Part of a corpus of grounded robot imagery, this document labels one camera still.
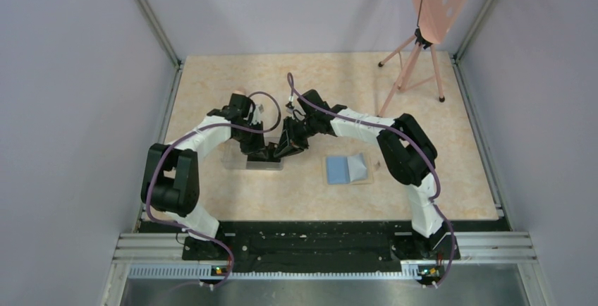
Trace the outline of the clear plastic card box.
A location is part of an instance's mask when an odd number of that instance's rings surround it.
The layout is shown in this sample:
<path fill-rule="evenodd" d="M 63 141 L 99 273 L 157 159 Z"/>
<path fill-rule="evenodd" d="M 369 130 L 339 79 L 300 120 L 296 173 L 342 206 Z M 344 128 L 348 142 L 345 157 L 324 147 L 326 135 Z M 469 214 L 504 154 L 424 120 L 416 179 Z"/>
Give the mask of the clear plastic card box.
<path fill-rule="evenodd" d="M 274 137 L 265 137 L 265 145 L 268 147 L 268 158 L 260 155 L 245 155 L 240 151 L 240 145 L 234 140 L 229 140 L 221 146 L 221 162 L 228 170 L 248 170 L 248 171 L 281 171 L 283 169 L 283 160 L 271 157 L 271 153 L 277 146 Z"/>

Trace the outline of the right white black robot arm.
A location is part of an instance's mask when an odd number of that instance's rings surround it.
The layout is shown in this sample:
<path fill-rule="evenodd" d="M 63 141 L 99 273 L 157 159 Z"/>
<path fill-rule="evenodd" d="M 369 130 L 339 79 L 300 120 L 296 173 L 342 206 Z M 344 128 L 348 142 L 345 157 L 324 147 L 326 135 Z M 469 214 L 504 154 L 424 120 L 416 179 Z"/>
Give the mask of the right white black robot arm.
<path fill-rule="evenodd" d="M 442 248 L 448 226 L 434 201 L 440 193 L 436 147 L 410 114 L 381 118 L 360 114 L 347 106 L 329 106 L 316 90 L 298 98 L 304 118 L 287 117 L 275 157 L 289 157 L 309 147 L 310 137 L 323 134 L 349 137 L 380 148 L 391 176 L 408 187 L 415 252 L 432 258 Z"/>

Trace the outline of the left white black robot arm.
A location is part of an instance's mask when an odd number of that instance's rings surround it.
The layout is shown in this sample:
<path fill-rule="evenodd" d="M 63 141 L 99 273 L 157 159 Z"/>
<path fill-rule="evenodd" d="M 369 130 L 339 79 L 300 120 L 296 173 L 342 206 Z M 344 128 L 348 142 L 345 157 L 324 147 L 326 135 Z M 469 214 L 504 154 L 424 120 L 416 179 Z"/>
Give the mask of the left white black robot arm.
<path fill-rule="evenodd" d="M 147 217 L 174 226 L 199 240 L 210 259 L 225 253 L 226 240 L 218 235 L 219 221 L 200 204 L 199 167 L 219 145 L 235 140 L 247 162 L 256 169 L 278 168 L 275 144 L 266 142 L 267 129 L 254 94 L 234 92 L 229 103 L 212 109 L 202 122 L 168 144 L 153 144 L 147 153 L 141 200 Z"/>

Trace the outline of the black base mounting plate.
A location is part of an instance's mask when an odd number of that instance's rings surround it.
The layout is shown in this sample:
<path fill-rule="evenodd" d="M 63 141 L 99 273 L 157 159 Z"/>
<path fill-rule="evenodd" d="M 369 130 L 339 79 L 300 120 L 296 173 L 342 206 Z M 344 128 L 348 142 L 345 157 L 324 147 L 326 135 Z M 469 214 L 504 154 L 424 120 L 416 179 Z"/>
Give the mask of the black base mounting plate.
<path fill-rule="evenodd" d="M 188 238 L 182 258 L 234 256 L 235 273 L 399 272 L 409 260 L 448 264 L 460 259 L 446 224 L 426 238 L 409 221 L 223 221 L 219 244 Z"/>

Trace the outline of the pink tripod music stand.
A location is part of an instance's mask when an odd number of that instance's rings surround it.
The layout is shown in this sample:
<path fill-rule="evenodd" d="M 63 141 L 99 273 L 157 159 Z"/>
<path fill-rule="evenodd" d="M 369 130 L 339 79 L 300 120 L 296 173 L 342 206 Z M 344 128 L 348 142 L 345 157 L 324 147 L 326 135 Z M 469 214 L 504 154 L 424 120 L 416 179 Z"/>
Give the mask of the pink tripod music stand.
<path fill-rule="evenodd" d="M 406 64 L 401 66 L 401 72 L 392 85 L 391 90 L 378 116 L 383 116 L 395 93 L 398 91 L 406 92 L 411 89 L 408 85 L 415 65 L 422 51 L 428 49 L 432 56 L 434 75 L 419 82 L 417 85 L 424 84 L 430 80 L 435 80 L 438 89 L 438 100 L 446 100 L 444 86 L 439 72 L 437 58 L 437 45 L 441 44 L 447 34 L 451 31 L 459 13 L 463 10 L 467 0 L 412 0 L 417 15 L 416 28 L 414 33 L 407 38 L 404 43 L 392 51 L 385 59 L 378 63 L 381 68 L 386 65 L 395 55 L 399 54 L 409 44 L 413 44 L 413 50 L 410 52 Z"/>

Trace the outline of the aluminium frame rail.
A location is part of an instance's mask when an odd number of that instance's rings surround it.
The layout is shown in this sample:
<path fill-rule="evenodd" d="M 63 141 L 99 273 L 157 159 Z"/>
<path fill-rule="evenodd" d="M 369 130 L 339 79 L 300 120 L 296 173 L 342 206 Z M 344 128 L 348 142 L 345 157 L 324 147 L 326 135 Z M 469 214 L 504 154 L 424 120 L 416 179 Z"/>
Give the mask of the aluminium frame rail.
<path fill-rule="evenodd" d="M 526 232 L 457 232 L 459 253 L 453 266 L 534 264 L 537 255 Z M 183 245 L 172 233 L 125 233 L 117 242 L 111 263 L 111 274 L 120 279 L 199 279 L 221 280 L 222 260 L 184 260 Z M 432 260 L 407 259 L 398 268 L 339 269 L 317 268 L 313 273 L 293 273 L 289 268 L 233 269 L 232 280 L 420 280 L 425 266 Z"/>

